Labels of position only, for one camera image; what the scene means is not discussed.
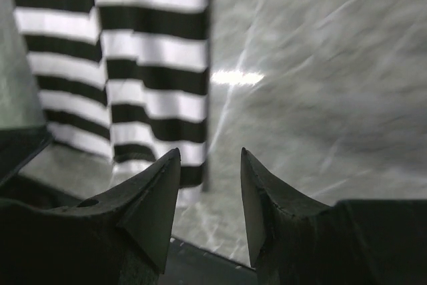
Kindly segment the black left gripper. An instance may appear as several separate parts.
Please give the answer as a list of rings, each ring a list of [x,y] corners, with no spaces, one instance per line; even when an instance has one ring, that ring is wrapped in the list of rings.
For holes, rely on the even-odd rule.
[[[156,284],[167,262],[179,150],[81,202],[21,173],[52,142],[44,125],[1,130],[1,283]]]

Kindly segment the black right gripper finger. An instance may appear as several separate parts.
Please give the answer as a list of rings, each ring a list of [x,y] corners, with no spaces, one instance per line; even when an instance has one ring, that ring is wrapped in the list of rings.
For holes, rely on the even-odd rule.
[[[250,264],[260,284],[425,284],[425,200],[314,200],[241,152]]]

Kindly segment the black white striped garment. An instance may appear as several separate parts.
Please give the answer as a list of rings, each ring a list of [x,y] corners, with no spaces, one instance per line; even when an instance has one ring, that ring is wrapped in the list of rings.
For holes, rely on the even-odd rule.
[[[183,188],[207,160],[210,0],[13,0],[56,142],[138,172],[181,153]]]

